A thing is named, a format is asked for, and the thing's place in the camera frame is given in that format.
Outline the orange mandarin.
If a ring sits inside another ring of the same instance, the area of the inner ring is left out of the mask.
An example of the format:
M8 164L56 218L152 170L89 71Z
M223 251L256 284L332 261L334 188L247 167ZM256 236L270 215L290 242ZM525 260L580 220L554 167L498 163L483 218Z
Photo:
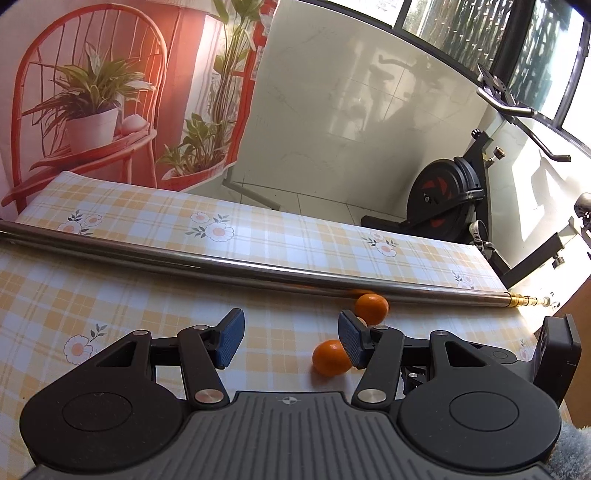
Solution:
M319 375L329 378L345 374L352 368L352 362L338 339L318 344L312 352L311 363Z
M381 324L388 316L390 305L388 300L378 294L366 293L356 299L353 307L356 317L365 321L367 325Z

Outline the backdrop metal stand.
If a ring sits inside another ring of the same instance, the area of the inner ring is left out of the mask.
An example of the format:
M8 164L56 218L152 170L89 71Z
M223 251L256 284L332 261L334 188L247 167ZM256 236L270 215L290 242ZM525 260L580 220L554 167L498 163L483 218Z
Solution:
M246 198L249 198L250 200L255 201L256 203L259 203L260 205L270 208L271 210L280 211L279 203L274 202L270 198L266 198L263 195L260 195L259 193L245 188L245 186L243 186L242 184L236 183L232 180L232 174L233 168L229 167L228 170L225 171L223 180L221 182L221 184L225 188L228 188L231 191L235 191L236 193Z

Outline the printed room backdrop banner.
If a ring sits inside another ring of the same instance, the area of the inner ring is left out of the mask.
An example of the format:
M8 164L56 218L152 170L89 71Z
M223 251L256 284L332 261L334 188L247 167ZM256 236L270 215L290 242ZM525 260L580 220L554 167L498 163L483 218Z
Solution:
M1 215L64 172L233 187L273 1L5 1Z

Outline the wooden cabinet panel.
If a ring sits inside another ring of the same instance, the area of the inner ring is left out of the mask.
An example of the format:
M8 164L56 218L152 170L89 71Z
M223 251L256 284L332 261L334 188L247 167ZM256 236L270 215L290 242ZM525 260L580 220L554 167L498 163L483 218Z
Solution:
M554 316L571 314L581 340L582 354L575 375L566 394L566 406L572 423L578 427L590 425L591 408L591 279L562 305Z

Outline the long metal pole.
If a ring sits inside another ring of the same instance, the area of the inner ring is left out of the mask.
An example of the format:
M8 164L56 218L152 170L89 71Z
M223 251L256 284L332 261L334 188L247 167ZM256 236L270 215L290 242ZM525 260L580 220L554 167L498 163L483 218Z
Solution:
M463 307L552 306L549 297L307 271L79 236L10 221L1 222L1 239L13 245L134 270L256 289L345 298L374 292L394 302Z

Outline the brown kiwi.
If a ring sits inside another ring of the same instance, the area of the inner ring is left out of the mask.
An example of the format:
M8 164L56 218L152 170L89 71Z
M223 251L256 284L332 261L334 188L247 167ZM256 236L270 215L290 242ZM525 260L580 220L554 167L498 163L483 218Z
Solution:
M367 322L365 320L363 320L363 318L357 317L356 319L359 320L359 322L363 325L363 327L370 328L369 325L367 324Z

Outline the black exercise bike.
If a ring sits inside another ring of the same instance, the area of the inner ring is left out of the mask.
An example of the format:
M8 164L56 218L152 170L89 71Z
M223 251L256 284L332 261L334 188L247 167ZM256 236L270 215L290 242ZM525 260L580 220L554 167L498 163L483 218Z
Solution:
M539 137L520 118L531 118L542 123L543 115L515 100L506 85L484 65L478 63L481 86L477 94L492 106L504 120L517 126L542 152L555 162L567 163L570 155L553 154ZM365 215L361 226L385 232L418 236L442 241L475 245L486 258L505 287L518 284L546 261L552 259L556 269L564 263L559 252L565 243L554 233L533 253L514 267L510 267L490 240L492 207L488 169L506 153L495 147L492 156L486 149L493 141L485 131L472 131L473 143L461 157L439 159L429 163L415 179L407 201L407 218L394 222ZM576 216L582 221L577 227L574 218L562 232L580 236L588 247L590 258L590 193L583 193L574 205Z

